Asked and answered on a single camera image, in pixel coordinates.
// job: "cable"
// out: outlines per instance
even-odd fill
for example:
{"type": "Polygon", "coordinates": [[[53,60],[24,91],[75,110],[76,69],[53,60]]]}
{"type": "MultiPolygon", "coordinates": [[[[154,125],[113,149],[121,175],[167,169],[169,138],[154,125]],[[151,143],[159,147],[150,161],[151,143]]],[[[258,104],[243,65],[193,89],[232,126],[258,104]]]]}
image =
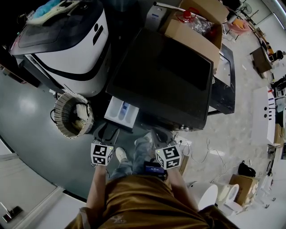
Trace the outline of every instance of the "cable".
{"type": "Polygon", "coordinates": [[[269,108],[269,110],[270,110],[270,109],[275,109],[275,110],[276,110],[276,112],[278,113],[277,108],[270,107],[270,108],[269,108]]]}
{"type": "Polygon", "coordinates": [[[237,166],[239,166],[241,163],[235,165],[234,167],[229,168],[224,174],[219,175],[218,177],[216,177],[215,179],[213,179],[210,183],[214,182],[216,179],[221,178],[222,176],[224,176],[230,169],[233,169],[237,166]]]}
{"type": "MultiPolygon", "coordinates": [[[[181,146],[182,141],[180,141],[180,142],[174,141],[174,142],[175,142],[176,144],[179,144],[179,143],[180,143],[180,146],[181,146]]],[[[184,154],[184,149],[185,149],[186,146],[188,146],[189,152],[188,152],[188,154],[184,154],[184,155],[185,155],[185,156],[188,156],[189,153],[191,153],[191,158],[192,158],[196,163],[202,164],[202,163],[205,162],[205,160],[206,160],[207,155],[209,154],[209,152],[210,152],[211,150],[215,150],[215,151],[217,152],[217,154],[218,154],[220,160],[221,160],[222,163],[223,163],[223,169],[222,169],[222,172],[223,172],[223,171],[226,169],[226,164],[227,164],[228,162],[227,162],[227,163],[224,163],[224,161],[223,161],[222,157],[220,156],[218,150],[216,150],[216,149],[211,149],[211,148],[210,148],[210,139],[207,139],[207,140],[206,140],[206,145],[207,145],[207,152],[206,152],[206,156],[205,156],[205,158],[202,160],[202,162],[198,162],[197,160],[194,159],[194,157],[193,157],[193,147],[192,147],[190,144],[186,144],[186,145],[184,146],[184,148],[182,149],[182,152],[183,152],[183,154],[184,154]]],[[[234,167],[229,168],[225,173],[223,173],[223,174],[217,176],[216,178],[214,178],[214,179],[211,181],[211,183],[212,183],[214,180],[216,180],[216,179],[218,179],[218,178],[224,176],[230,169],[233,169],[233,168],[239,166],[240,164],[241,164],[241,163],[235,165],[234,167]]]]}
{"type": "Polygon", "coordinates": [[[107,172],[108,178],[110,178],[109,172],[107,171],[107,169],[105,169],[105,170],[106,170],[106,172],[107,172]]]}

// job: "sneaker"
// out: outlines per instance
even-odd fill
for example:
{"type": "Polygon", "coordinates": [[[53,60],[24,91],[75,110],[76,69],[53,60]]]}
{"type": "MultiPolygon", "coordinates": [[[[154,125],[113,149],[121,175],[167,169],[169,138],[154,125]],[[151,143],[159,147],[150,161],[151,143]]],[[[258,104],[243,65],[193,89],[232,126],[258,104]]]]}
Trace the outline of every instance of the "sneaker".
{"type": "Polygon", "coordinates": [[[127,159],[127,156],[126,156],[124,149],[122,149],[120,147],[116,148],[115,154],[116,154],[116,157],[119,160],[119,162],[121,162],[122,159],[127,159]]]}
{"type": "Polygon", "coordinates": [[[148,142],[152,143],[153,139],[152,139],[152,134],[151,132],[148,132],[143,138],[145,138],[148,142]]]}

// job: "floor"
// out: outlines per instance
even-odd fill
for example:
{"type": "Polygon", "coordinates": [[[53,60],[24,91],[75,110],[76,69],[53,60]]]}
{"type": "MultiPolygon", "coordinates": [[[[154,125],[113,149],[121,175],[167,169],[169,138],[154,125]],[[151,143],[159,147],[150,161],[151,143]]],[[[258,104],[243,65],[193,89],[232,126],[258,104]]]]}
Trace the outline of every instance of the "floor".
{"type": "MultiPolygon", "coordinates": [[[[234,114],[217,114],[208,117],[205,129],[183,132],[181,135],[193,142],[193,158],[203,161],[210,140],[209,155],[202,164],[192,160],[184,172],[186,182],[227,181],[237,171],[233,168],[242,160],[252,161],[257,174],[268,165],[267,147],[250,145],[252,127],[252,91],[266,86],[252,68],[249,53],[259,47],[253,34],[239,36],[236,42],[223,41],[233,50],[236,68],[236,111],[234,114]]],[[[55,99],[44,86],[36,89],[21,85],[0,73],[0,136],[19,154],[20,158],[41,176],[68,191],[86,198],[93,177],[90,165],[91,134],[70,140],[64,137],[50,119],[55,99]]],[[[117,145],[124,145],[128,157],[132,157],[134,140],[146,131],[134,127],[134,133],[121,131],[117,145]]],[[[116,157],[107,167],[111,172],[118,165],[116,157]]]]}
{"type": "MultiPolygon", "coordinates": [[[[207,118],[204,130],[185,132],[181,135],[192,141],[189,159],[183,174],[186,182],[207,181],[227,182],[233,173],[237,173],[238,164],[245,160],[257,172],[257,176],[266,172],[268,163],[267,146],[251,145],[252,130],[252,92],[267,86],[271,79],[261,79],[253,69],[250,52],[259,47],[258,40],[252,33],[243,34],[236,42],[231,36],[223,39],[223,43],[233,51],[236,70],[236,106],[234,114],[217,114],[207,118]],[[208,152],[204,163],[200,164],[208,152]]],[[[229,84],[224,75],[221,80],[229,84]]]]}
{"type": "MultiPolygon", "coordinates": [[[[48,88],[21,85],[0,72],[0,136],[39,175],[87,198],[93,178],[90,147],[93,135],[70,140],[64,137],[50,118],[55,98],[48,88]]],[[[121,130],[116,146],[124,145],[132,158],[134,141],[146,131],[134,127],[136,134],[121,130]]],[[[111,173],[118,166],[113,157],[107,166],[111,173]]]]}

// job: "phone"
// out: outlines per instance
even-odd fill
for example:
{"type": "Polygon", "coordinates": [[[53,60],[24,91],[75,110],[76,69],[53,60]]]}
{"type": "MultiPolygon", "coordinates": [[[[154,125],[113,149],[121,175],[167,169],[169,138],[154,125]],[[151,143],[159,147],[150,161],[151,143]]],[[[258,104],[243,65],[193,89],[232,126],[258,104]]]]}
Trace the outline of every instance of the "phone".
{"type": "Polygon", "coordinates": [[[163,181],[166,179],[166,170],[164,170],[159,163],[145,161],[144,172],[146,175],[156,176],[163,181]]]}

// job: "cardboard box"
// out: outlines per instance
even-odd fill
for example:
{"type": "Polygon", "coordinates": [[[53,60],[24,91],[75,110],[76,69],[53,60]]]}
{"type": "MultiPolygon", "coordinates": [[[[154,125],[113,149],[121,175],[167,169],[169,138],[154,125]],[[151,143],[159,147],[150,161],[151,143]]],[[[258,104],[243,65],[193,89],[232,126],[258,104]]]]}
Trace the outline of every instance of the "cardboard box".
{"type": "Polygon", "coordinates": [[[170,14],[160,32],[210,59],[214,62],[214,69],[217,69],[223,37],[222,23],[227,18],[229,11],[218,0],[182,0],[179,7],[197,9],[201,16],[214,23],[216,35],[209,41],[191,29],[187,23],[180,22],[175,15],[178,12],[170,14]]]}
{"type": "Polygon", "coordinates": [[[284,145],[284,131],[285,129],[281,127],[278,123],[275,124],[275,135],[273,146],[280,148],[284,145]]]}
{"type": "Polygon", "coordinates": [[[250,199],[256,194],[258,189],[258,181],[258,179],[253,177],[233,174],[229,184],[238,184],[240,186],[235,202],[241,206],[249,204],[250,199]]]}

